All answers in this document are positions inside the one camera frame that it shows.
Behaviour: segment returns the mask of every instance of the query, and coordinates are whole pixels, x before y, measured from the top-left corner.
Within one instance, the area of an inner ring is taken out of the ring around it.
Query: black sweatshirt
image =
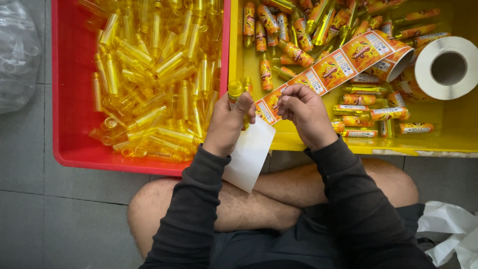
[[[317,164],[325,184],[338,245],[348,267],[359,269],[432,269],[435,266],[413,243],[394,207],[365,172],[360,158],[339,138],[305,153]],[[208,268],[214,237],[216,207],[224,166],[230,157],[217,157],[203,148],[173,190],[171,205],[161,219],[151,251],[141,269]],[[248,268],[309,269],[296,261],[267,261]]]

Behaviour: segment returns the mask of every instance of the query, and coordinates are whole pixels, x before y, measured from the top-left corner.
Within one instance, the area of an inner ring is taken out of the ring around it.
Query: crossed legs
[[[362,162],[394,207],[418,202],[418,190],[405,172],[377,159]],[[143,257],[151,249],[152,236],[166,215],[177,183],[171,178],[152,181],[131,200],[128,224]],[[251,194],[223,182],[219,200],[215,222],[219,232],[260,228],[284,231],[296,223],[302,208],[327,202],[315,164],[260,175]]]

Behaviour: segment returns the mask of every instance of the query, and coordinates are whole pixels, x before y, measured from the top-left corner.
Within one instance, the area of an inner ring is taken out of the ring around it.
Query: dark shorts
[[[424,204],[395,210],[408,231],[415,235]],[[267,260],[288,259],[316,268],[339,269],[339,252],[327,231],[327,204],[304,208],[297,224],[283,234],[273,230],[217,233],[211,250],[211,269],[236,269]]]

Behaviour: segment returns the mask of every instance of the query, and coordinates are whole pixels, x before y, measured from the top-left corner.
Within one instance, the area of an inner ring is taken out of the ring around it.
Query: red plastic crate
[[[190,162],[172,164],[124,158],[88,137],[105,115],[93,111],[91,73],[95,34],[84,21],[91,15],[77,0],[52,0],[53,155],[63,166],[180,176]],[[224,1],[220,93],[227,90],[230,0]]]

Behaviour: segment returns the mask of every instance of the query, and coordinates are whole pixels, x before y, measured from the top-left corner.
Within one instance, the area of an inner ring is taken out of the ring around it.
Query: clear plastic bag
[[[0,0],[0,114],[21,109],[35,93],[41,45],[18,0]]]

